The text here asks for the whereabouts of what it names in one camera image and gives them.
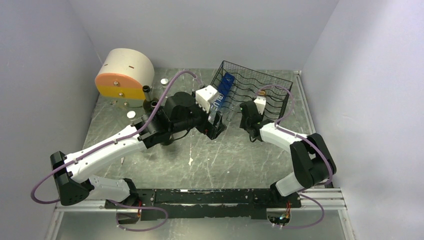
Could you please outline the clear bottle gold cap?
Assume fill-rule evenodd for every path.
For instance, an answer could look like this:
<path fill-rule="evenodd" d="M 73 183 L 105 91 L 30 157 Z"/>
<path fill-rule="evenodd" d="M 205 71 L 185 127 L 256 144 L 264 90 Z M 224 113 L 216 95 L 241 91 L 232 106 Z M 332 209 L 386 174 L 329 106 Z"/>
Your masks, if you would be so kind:
<path fill-rule="evenodd" d="M 266 99 L 267 98 L 267 92 L 266 92 L 266 90 L 265 89 L 258 90 L 255 93 L 255 98 L 256 99 L 258 99 L 258 98 L 260 98 L 260 99 Z"/>

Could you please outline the clear bottle silver cap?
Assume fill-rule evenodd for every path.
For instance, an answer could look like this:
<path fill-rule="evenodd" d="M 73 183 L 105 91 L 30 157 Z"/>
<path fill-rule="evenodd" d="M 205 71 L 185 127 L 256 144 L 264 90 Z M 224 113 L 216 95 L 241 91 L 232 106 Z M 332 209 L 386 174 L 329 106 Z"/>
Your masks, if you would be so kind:
<path fill-rule="evenodd" d="M 169 84 L 169 80 L 167 79 L 167 78 L 162 78 L 161 80 L 160 80 L 160 84 L 162 85 L 162 86 L 167 86 L 168 84 Z"/>

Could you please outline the dark green wine bottle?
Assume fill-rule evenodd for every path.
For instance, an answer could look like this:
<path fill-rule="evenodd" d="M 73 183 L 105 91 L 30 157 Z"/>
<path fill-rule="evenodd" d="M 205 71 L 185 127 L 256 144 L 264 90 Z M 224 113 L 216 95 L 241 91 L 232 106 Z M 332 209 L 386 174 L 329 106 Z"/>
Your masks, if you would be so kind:
<path fill-rule="evenodd" d="M 145 114 L 147 116 L 150 116 L 155 109 L 157 109 L 157 111 L 155 113 L 156 115 L 162 115 L 163 114 L 163 106 L 161 104 L 158 104 L 157 100 L 145 101 L 143 103 L 143 109 L 144 109 Z"/>

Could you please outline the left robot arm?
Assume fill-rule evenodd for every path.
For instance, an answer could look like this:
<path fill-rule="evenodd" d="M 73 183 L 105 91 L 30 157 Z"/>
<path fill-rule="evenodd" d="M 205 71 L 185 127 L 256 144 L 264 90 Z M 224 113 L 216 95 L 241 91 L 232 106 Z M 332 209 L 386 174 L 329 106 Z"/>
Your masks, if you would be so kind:
<path fill-rule="evenodd" d="M 210 114 L 215 108 L 213 103 L 221 98 L 211 86 L 193 94 L 179 91 L 168 97 L 156 113 L 143 115 L 106 140 L 81 152 L 53 153 L 50 161 L 54 170 L 70 164 L 54 174 L 60 203 L 71 206 L 86 199 L 105 199 L 120 202 L 126 208 L 134 207 L 139 194 L 131 179 L 109 179 L 94 173 L 134 152 L 142 152 L 158 144 L 170 145 L 193 128 L 211 140 L 216 139 L 226 126 L 219 111 L 215 117 Z"/>

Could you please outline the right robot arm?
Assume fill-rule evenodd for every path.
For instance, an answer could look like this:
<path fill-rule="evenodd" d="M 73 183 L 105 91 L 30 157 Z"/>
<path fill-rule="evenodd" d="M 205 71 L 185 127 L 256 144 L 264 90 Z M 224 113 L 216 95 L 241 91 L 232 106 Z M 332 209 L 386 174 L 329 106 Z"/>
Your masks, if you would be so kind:
<path fill-rule="evenodd" d="M 249 134 L 251 142 L 260 141 L 279 147 L 290 154 L 292 172 L 271 185 L 270 202 L 282 207 L 289 195 L 317 186 L 331 183 L 337 167 L 323 137 L 318 133 L 310 135 L 297 133 L 265 119 L 253 100 L 240 104 L 240 128 Z"/>

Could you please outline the blue square bottle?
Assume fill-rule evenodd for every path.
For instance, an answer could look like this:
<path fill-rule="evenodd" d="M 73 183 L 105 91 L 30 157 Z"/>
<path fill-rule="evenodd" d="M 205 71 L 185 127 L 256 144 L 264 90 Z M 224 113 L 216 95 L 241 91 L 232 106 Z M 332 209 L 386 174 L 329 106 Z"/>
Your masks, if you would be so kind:
<path fill-rule="evenodd" d="M 221 111 L 222 114 L 227 112 L 227 109 L 229 108 L 229 95 L 231 93 L 231 88 L 234 84 L 235 77 L 230 73 L 225 73 L 217 86 L 217 91 L 219 93 L 219 96 L 217 99 L 211 104 L 211 114 L 216 113 L 217 111 Z"/>

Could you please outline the dark bottle black neck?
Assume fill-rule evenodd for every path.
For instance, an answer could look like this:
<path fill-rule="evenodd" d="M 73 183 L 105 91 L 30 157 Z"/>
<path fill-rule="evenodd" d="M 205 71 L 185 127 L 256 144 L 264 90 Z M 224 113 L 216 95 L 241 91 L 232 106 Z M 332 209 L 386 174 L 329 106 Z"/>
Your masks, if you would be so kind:
<path fill-rule="evenodd" d="M 142 87 L 142 91 L 145 97 L 145 101 L 150 102 L 153 100 L 152 90 L 149 85 L 144 85 Z"/>

